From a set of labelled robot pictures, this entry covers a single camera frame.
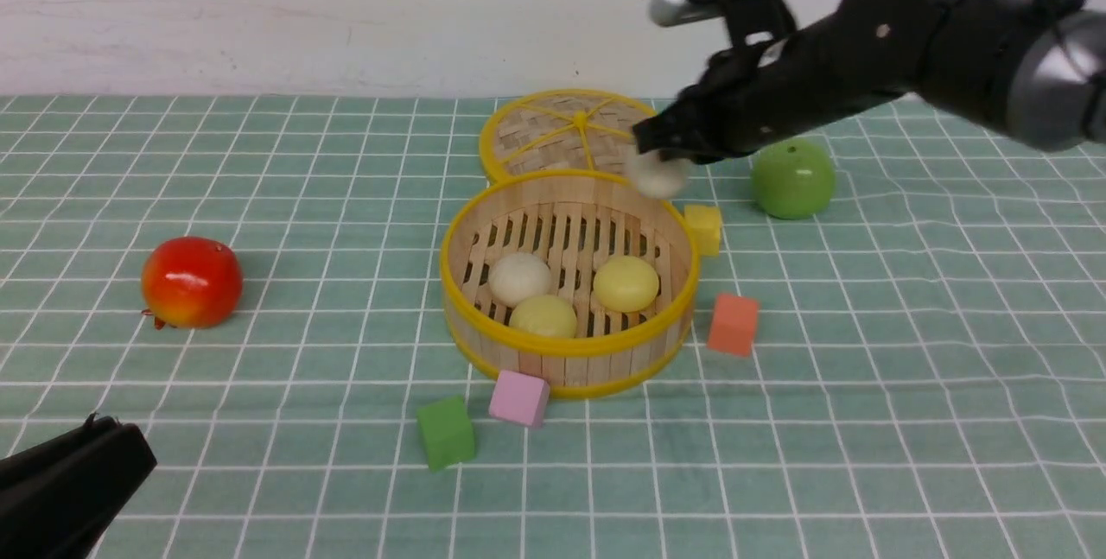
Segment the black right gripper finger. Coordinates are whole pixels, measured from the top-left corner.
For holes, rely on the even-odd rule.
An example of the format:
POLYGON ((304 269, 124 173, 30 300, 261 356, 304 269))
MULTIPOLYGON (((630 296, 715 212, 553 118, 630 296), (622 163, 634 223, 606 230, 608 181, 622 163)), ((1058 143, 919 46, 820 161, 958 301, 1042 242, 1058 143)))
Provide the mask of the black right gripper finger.
POLYGON ((718 162, 702 113, 695 105, 671 105, 651 118, 637 122, 632 137, 641 155, 656 153, 660 161, 691 164, 718 162))

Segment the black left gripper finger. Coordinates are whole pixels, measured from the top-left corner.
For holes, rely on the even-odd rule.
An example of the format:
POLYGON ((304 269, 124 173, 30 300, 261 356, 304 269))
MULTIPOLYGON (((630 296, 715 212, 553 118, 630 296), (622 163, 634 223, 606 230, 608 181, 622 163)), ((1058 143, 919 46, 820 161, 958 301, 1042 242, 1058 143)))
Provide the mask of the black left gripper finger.
POLYGON ((156 468, 133 422, 91 414, 1 463, 1 556, 87 558, 156 468))

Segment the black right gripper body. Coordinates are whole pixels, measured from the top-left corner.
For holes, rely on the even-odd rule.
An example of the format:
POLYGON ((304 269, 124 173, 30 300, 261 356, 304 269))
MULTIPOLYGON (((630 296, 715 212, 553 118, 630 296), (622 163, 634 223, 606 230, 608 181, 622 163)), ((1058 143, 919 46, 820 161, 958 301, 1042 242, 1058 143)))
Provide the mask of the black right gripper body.
POLYGON ((839 0, 779 41, 726 48, 674 105, 702 113, 718 161, 900 99, 924 62, 933 0, 839 0))

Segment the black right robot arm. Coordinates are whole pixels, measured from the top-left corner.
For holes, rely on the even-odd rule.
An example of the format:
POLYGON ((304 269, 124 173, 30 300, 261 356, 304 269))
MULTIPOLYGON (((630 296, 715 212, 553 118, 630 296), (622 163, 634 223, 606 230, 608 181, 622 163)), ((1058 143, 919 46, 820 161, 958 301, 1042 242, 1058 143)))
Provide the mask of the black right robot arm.
POLYGON ((731 46, 632 136, 712 164, 915 94, 1039 152, 1099 144, 1103 12, 1084 3, 839 0, 799 28, 785 0, 649 0, 660 27, 722 19, 731 46))

